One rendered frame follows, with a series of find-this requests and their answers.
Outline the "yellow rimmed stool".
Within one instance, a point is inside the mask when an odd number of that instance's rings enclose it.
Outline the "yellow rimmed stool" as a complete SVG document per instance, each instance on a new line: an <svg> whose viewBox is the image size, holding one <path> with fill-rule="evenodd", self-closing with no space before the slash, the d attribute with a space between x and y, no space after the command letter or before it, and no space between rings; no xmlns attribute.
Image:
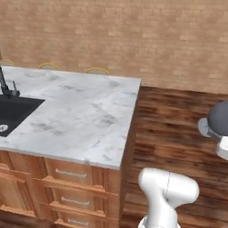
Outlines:
<svg viewBox="0 0 228 228"><path fill-rule="evenodd" d="M39 69L49 69L49 70L60 70L60 67L51 63L51 62L45 62L38 66Z"/></svg>
<svg viewBox="0 0 228 228"><path fill-rule="evenodd" d="M0 65L1 66L11 66L11 67L15 67L15 63L13 61L7 60L7 59L2 59L0 60Z"/></svg>
<svg viewBox="0 0 228 228"><path fill-rule="evenodd" d="M109 75L109 72L103 68L90 68L85 73L95 74L95 75L106 75L106 76Z"/></svg>

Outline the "black tap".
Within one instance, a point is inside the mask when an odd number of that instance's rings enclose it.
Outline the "black tap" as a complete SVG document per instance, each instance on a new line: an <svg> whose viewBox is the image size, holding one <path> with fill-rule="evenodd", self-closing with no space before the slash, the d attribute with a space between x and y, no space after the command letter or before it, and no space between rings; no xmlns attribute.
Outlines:
<svg viewBox="0 0 228 228"><path fill-rule="evenodd" d="M1 66L0 66L0 85L4 96L7 96L9 98L20 96L20 91L16 88L15 82L12 82L13 89L12 90L9 89L8 85L5 82L4 73Z"/></svg>

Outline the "wooden drawer front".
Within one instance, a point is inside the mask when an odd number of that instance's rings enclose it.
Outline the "wooden drawer front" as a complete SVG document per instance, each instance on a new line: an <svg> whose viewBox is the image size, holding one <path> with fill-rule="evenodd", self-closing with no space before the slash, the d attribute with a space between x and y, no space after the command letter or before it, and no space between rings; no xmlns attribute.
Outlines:
<svg viewBox="0 0 228 228"><path fill-rule="evenodd" d="M72 182L72 183L80 183L83 185L93 184L91 168L89 166L81 165L78 163L62 161L62 160L55 160L55 159L46 159L45 164L48 166L50 174L55 179L66 181L66 182ZM72 172L72 173L79 173L79 174L87 173L87 178L78 178L75 176L60 175L55 173L56 168L63 171Z"/></svg>
<svg viewBox="0 0 228 228"><path fill-rule="evenodd" d="M67 219L75 219L82 222L89 222L88 226L82 226L77 224L68 223ZM80 214L72 214L72 213L58 213L58 219L55 221L57 224L65 225L69 228L104 228L103 222L100 220L96 220L89 216L84 216Z"/></svg>
<svg viewBox="0 0 228 228"><path fill-rule="evenodd" d="M51 191L54 200L58 201L62 205L72 208L81 208L89 211L103 210L103 199L98 196L94 196L91 193L63 188L51 188ZM90 201L90 205L86 207L80 206L78 204L68 203L61 201L61 197L78 201Z"/></svg>

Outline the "wooden cupboard door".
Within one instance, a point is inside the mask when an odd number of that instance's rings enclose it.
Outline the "wooden cupboard door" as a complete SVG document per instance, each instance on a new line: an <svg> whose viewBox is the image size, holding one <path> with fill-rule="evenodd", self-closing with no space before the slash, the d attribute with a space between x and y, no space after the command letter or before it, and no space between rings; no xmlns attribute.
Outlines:
<svg viewBox="0 0 228 228"><path fill-rule="evenodd" d="M37 217L36 194L23 155L0 151L0 210Z"/></svg>

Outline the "black sink basin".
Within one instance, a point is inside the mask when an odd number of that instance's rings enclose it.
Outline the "black sink basin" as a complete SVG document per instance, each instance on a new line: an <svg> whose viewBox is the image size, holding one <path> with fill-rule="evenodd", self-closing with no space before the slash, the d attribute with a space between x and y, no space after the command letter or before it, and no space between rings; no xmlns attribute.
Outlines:
<svg viewBox="0 0 228 228"><path fill-rule="evenodd" d="M0 136L7 137L43 102L42 99L8 98L0 94Z"/></svg>

